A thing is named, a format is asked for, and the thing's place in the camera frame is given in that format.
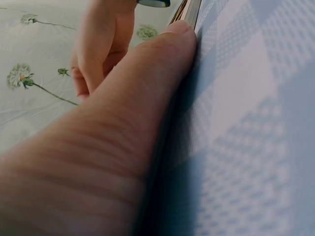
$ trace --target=printed pattern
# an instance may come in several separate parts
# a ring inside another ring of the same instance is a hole
[[[130,48],[164,30],[178,1],[163,9],[137,6]],[[0,153],[80,102],[69,60],[87,3],[0,0]]]
[[[169,198],[154,225],[170,236],[312,236],[315,1],[204,0],[195,31],[195,84],[179,106],[192,105],[173,120],[157,190]]]
[[[267,99],[210,145],[195,235],[286,235],[285,126]]]

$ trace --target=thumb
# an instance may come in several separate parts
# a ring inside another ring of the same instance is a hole
[[[134,154],[131,158],[125,153],[121,161],[133,162],[129,168],[139,176],[147,170],[159,125],[190,69],[195,47],[194,31],[185,21],[170,25],[157,38],[129,52],[80,107],[84,113],[94,114],[90,119],[96,132],[103,129],[108,135],[106,122],[117,128],[124,139],[111,141]]]
[[[104,225],[120,232],[117,235],[128,235],[131,224],[122,222],[135,220],[159,125],[191,66],[195,47],[195,33],[186,22],[170,25],[165,33],[128,52],[92,96],[64,120],[65,128],[59,136],[71,140],[66,136],[72,130],[76,139],[81,137],[81,141],[72,142],[76,144],[74,148],[83,148],[75,152],[80,154],[76,159],[114,173],[115,181],[111,182],[115,185],[102,177],[100,188],[133,206],[126,210],[120,203],[111,208],[116,220],[106,218]],[[83,173],[74,176],[80,176],[81,181],[90,178]]]
[[[195,47],[188,24],[172,24],[129,52],[82,105],[5,154],[0,191],[9,204],[0,214],[7,227],[129,235],[159,125]]]

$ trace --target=floral fabric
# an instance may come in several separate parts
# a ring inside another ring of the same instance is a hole
[[[80,103],[69,59],[87,2],[0,0],[0,152]],[[177,2],[169,8],[137,6],[130,47],[158,35]]]

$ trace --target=dandelion print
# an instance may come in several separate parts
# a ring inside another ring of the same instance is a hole
[[[33,76],[34,76],[34,74],[31,73],[31,69],[30,69],[29,65],[24,64],[24,63],[23,64],[17,64],[15,67],[12,68],[9,75],[6,77],[6,84],[7,84],[8,88],[11,90],[15,90],[15,89],[19,88],[21,85],[23,85],[23,87],[25,89],[29,89],[28,87],[35,86],[35,87],[42,89],[43,91],[49,93],[50,95],[52,95],[52,96],[54,96],[54,97],[56,97],[62,101],[71,103],[71,104],[76,105],[76,106],[78,105],[74,102],[71,102],[71,101],[66,100],[62,97],[59,97],[59,96],[55,95],[54,93],[48,91],[47,89],[43,88],[42,86],[36,84],[33,80]]]
[[[58,69],[58,74],[59,75],[62,75],[63,77],[66,75],[66,76],[70,76],[69,74],[68,74],[68,69],[66,69],[66,68],[60,68],[60,69]]]
[[[21,17],[21,24],[23,25],[30,25],[30,24],[35,24],[35,23],[40,23],[40,24],[45,24],[45,25],[51,25],[51,26],[61,26],[67,29],[71,29],[71,30],[75,30],[75,28],[72,27],[68,27],[68,26],[64,26],[64,25],[60,25],[60,24],[53,24],[53,23],[48,23],[48,22],[42,22],[37,20],[37,16],[38,15],[34,15],[34,14],[25,14]]]
[[[151,25],[140,25],[137,36],[146,41],[158,35],[158,31]]]

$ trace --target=book page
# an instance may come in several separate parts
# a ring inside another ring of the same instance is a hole
[[[143,235],[314,235],[314,19],[312,0],[203,0]]]
[[[200,4],[201,0],[183,0],[171,23],[177,20],[185,20],[194,29]]]

